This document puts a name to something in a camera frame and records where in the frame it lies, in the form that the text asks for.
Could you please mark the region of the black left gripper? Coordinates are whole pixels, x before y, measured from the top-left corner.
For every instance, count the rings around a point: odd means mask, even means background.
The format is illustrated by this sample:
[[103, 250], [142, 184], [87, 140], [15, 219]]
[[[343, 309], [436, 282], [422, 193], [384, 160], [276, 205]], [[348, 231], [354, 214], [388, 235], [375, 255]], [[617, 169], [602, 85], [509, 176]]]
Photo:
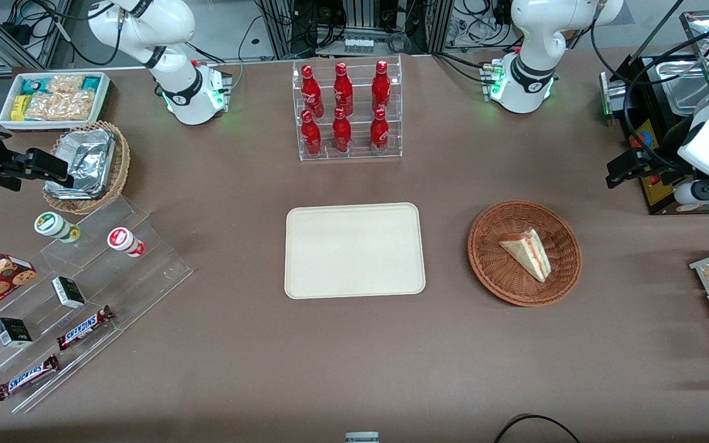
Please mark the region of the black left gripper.
[[641, 173], [652, 184], [677, 185], [684, 180], [697, 177], [697, 171], [677, 155], [676, 149], [630, 148], [622, 153], [622, 159], [607, 163], [606, 182], [614, 189]]

